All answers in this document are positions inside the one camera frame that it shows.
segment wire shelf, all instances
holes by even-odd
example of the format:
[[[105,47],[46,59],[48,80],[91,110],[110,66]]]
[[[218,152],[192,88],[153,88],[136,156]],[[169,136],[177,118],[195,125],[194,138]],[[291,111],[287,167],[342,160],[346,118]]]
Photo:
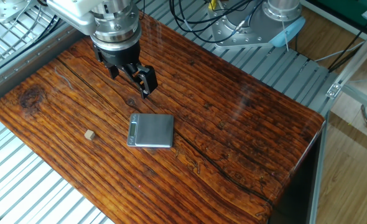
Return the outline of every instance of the wire shelf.
[[[53,14],[47,9],[40,10],[40,6],[35,5],[26,10],[15,24],[15,19],[6,24],[0,23],[0,37],[7,32],[0,39],[0,63],[14,55],[20,48],[30,45],[45,30],[52,17]]]

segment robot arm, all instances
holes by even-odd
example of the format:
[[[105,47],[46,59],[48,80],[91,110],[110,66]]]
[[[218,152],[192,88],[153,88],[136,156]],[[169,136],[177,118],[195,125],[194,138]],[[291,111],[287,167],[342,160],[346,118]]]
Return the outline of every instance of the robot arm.
[[[111,78],[123,71],[146,98],[157,87],[151,66],[139,61],[141,24],[132,0],[48,0],[48,6],[74,28],[91,36],[95,56]]]

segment metal bracket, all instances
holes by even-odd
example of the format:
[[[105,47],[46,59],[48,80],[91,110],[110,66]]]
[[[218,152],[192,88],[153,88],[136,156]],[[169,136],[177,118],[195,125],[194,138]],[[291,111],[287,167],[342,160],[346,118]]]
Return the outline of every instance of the metal bracket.
[[[343,88],[342,85],[338,83],[333,83],[331,87],[328,89],[326,96],[331,99],[335,99],[338,96],[338,94],[341,92],[342,88]]]
[[[15,18],[26,7],[26,11],[33,5],[37,4],[37,1],[3,1],[0,0],[0,22],[7,23]]]
[[[122,70],[128,76],[128,78],[138,86],[142,99],[145,99],[147,96],[149,96],[149,94],[151,94],[158,86],[156,73],[152,66],[146,65],[143,67],[141,64],[129,64],[118,66],[118,68]]]

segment wooden table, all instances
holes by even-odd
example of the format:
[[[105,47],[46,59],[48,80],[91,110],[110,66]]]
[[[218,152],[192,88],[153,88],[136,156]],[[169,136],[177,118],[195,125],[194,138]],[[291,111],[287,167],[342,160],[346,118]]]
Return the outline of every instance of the wooden table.
[[[266,223],[324,119],[148,16],[142,29],[148,99],[85,38],[1,98],[0,121],[116,223]],[[173,148],[127,147],[132,113],[172,114]]]

